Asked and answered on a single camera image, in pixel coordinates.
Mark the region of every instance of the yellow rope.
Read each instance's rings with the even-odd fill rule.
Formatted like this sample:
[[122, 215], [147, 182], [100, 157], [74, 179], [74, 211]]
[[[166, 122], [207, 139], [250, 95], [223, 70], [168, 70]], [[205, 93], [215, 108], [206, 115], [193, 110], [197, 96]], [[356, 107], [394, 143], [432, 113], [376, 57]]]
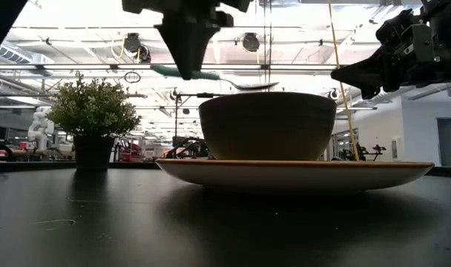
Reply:
[[[339, 69], [340, 65], [339, 65], [338, 45], [336, 44], [335, 26], [334, 26], [334, 24], [332, 22], [331, 0], [328, 0], [328, 9], [329, 9], [329, 19], [331, 20], [332, 41], [333, 41], [333, 44], [335, 46], [336, 66]], [[356, 145], [356, 141], [355, 141], [355, 138], [354, 138], [354, 131], [352, 130], [351, 112], [349, 111], [349, 107], [347, 105], [347, 99], [346, 99], [346, 94], [344, 93], [343, 83], [339, 82], [339, 85], [340, 85], [340, 89], [341, 89], [341, 96], [343, 96], [344, 107], [346, 109], [347, 122], [348, 122], [348, 125], [349, 125], [349, 135], [351, 136], [352, 150], [354, 151], [354, 156], [356, 158], [356, 161], [359, 161], [358, 147]]]
[[117, 55], [115, 51], [113, 50], [113, 46], [115, 45], [115, 42], [112, 39], [112, 45], [110, 46], [110, 51], [112, 52], [112, 55], [116, 58], [121, 58], [123, 56], [123, 50], [125, 49], [125, 38], [122, 40], [122, 50], [120, 51], [120, 55]]

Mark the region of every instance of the ceiling light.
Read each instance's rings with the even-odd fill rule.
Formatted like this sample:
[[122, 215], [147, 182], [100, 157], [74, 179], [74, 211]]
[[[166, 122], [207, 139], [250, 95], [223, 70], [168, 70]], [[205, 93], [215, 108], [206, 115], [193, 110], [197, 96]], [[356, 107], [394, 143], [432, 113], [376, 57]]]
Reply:
[[271, 65], [271, 70], [335, 70], [336, 65], [292, 65], [278, 64]]
[[[176, 67], [175, 64], [161, 64], [166, 67]], [[117, 67], [123, 70], [149, 70], [151, 64], [119, 64]]]
[[109, 70], [110, 65], [44, 65], [45, 70]]
[[35, 70], [35, 65], [0, 65], [0, 70]]
[[[352, 107], [348, 108], [350, 111], [375, 111], [377, 107]], [[345, 108], [337, 108], [337, 113], [345, 111]]]
[[209, 64], [201, 67], [203, 70], [259, 70], [260, 65]]
[[38, 99], [34, 99], [33, 97], [26, 97], [26, 96], [9, 96], [8, 99], [20, 101], [26, 104], [32, 104], [32, 105], [47, 105], [46, 102], [40, 101]]
[[29, 105], [2, 105], [0, 108], [36, 108], [34, 106]]

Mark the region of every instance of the black plant pot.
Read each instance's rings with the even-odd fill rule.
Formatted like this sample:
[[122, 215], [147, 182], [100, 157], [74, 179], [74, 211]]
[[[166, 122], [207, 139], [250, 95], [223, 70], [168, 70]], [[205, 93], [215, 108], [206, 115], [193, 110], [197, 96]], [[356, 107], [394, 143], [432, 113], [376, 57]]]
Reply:
[[114, 141], [111, 137], [75, 136], [77, 169], [107, 170]]

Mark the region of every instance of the desk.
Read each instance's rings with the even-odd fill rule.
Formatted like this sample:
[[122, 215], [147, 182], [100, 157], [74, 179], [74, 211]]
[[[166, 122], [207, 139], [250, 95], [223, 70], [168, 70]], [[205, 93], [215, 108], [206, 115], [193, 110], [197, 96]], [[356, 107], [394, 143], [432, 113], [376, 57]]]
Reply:
[[0, 174], [0, 266], [451, 266], [451, 178], [287, 198], [159, 170]]

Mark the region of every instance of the bowl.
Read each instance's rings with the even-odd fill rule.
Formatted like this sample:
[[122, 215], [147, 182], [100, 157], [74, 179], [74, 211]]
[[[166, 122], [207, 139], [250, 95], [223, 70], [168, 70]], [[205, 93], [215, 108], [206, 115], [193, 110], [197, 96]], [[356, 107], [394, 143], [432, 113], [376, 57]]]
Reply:
[[220, 96], [199, 106], [216, 159], [316, 160], [329, 144], [336, 103], [307, 93]]

